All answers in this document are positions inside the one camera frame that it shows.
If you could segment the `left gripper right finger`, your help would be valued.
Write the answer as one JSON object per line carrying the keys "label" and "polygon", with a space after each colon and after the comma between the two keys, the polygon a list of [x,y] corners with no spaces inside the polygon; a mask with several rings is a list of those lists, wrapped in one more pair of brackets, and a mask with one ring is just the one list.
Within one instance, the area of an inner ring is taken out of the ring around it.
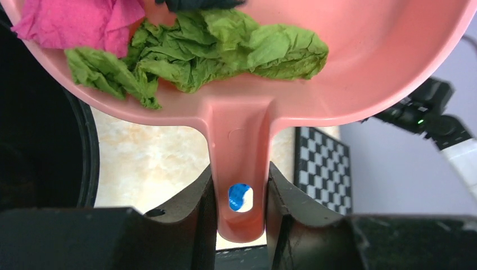
{"label": "left gripper right finger", "polygon": [[476,217],[341,215],[269,166],[265,227],[272,269],[475,269]]}

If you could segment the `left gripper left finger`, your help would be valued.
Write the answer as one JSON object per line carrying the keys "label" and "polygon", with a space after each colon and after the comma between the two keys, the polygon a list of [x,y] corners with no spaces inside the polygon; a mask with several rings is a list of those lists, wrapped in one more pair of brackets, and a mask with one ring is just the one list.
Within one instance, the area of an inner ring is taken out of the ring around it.
{"label": "left gripper left finger", "polygon": [[213,269],[217,210],[210,168],[165,203],[1,212],[2,269]]}

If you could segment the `green paper scrap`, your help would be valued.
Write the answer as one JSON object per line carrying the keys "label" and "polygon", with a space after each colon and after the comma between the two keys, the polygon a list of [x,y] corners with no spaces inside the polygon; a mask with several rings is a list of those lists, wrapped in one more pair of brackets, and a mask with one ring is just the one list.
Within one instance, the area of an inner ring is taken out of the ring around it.
{"label": "green paper scrap", "polygon": [[236,10],[181,12],[171,26],[144,21],[125,57],[79,47],[65,51],[75,84],[159,109],[158,82],[184,93],[243,73],[309,80],[326,65],[327,44],[308,29],[260,25]]}

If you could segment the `pink plastic dustpan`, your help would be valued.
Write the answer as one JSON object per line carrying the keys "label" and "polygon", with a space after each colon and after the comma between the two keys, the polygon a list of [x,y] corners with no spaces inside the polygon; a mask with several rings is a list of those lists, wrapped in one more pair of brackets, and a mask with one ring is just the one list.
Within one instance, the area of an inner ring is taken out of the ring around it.
{"label": "pink plastic dustpan", "polygon": [[[327,43],[324,69],[311,80],[276,81],[244,74],[194,94],[159,88],[160,110],[75,85],[63,52],[26,47],[68,91],[132,123],[188,126],[208,142],[218,232],[250,242],[264,231],[264,195],[272,138],[288,127],[329,127],[373,116],[413,92],[444,62],[476,13],[475,1],[248,1],[262,24],[310,29]],[[246,211],[233,211],[228,190],[250,186]]]}

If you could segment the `pink paper scrap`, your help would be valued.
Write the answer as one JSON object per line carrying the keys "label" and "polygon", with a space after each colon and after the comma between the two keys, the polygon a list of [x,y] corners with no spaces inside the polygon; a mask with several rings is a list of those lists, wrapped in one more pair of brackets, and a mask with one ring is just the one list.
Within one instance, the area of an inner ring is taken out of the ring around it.
{"label": "pink paper scrap", "polygon": [[144,16],[143,1],[25,1],[12,31],[43,48],[88,47],[123,58],[130,27]]}

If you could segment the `black paper scrap long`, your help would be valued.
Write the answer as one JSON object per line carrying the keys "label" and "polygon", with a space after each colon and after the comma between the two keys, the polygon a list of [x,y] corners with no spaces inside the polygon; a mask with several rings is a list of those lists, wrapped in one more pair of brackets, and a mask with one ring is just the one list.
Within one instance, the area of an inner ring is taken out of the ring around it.
{"label": "black paper scrap long", "polygon": [[170,12],[232,9],[245,4],[245,0],[155,0],[156,5],[166,4]]}

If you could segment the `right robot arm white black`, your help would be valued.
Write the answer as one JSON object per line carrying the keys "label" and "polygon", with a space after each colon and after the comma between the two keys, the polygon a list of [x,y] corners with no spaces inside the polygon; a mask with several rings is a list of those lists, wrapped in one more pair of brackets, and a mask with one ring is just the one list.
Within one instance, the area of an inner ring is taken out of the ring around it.
{"label": "right robot arm white black", "polygon": [[444,113],[453,94],[450,82],[429,77],[373,117],[431,140],[476,200],[476,137],[460,118]]}

